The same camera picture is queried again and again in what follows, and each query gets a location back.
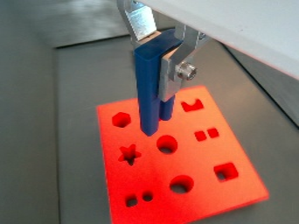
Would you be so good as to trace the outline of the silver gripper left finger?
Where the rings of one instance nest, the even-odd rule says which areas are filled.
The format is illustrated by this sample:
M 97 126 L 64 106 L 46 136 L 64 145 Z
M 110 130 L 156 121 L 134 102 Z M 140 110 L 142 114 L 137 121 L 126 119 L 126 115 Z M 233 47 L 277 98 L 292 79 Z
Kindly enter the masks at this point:
M 137 48 L 160 35 L 152 9 L 136 0 L 116 0 L 116 7 L 130 35 L 132 46 Z

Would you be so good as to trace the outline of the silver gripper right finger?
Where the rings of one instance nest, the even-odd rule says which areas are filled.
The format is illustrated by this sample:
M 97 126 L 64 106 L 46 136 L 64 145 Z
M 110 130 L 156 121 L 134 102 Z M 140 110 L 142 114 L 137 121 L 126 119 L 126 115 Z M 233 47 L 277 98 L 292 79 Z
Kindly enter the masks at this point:
M 177 24 L 173 36 L 181 43 L 162 56 L 158 98 L 166 102 L 181 88 L 182 82 L 189 81 L 197 68 L 192 64 L 192 57 L 210 38 L 185 24 Z

